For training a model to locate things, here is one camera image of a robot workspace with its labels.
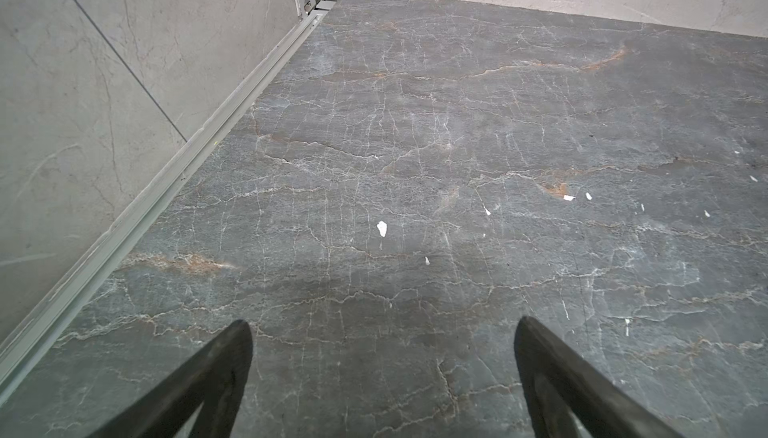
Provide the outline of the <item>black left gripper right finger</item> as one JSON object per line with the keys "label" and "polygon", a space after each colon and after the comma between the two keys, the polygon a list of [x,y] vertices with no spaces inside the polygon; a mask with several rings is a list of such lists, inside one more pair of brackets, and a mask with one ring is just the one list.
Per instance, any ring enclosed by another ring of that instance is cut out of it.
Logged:
{"label": "black left gripper right finger", "polygon": [[678,437],[532,316],[522,317],[514,354],[534,434],[577,437]]}

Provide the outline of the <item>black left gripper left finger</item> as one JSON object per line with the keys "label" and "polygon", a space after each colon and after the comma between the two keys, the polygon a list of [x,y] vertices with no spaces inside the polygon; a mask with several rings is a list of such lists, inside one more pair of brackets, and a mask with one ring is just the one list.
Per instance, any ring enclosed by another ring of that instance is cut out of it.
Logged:
{"label": "black left gripper left finger", "polygon": [[195,421],[191,437],[231,435],[253,357],[249,324],[235,320],[93,437],[173,437]]}

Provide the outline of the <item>aluminium frame rail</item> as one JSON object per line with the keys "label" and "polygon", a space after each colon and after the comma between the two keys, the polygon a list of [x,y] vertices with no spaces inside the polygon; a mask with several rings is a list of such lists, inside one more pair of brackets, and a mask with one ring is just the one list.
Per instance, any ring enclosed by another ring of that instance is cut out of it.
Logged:
{"label": "aluminium frame rail", "polygon": [[8,399],[300,40],[321,0],[1,0]]}

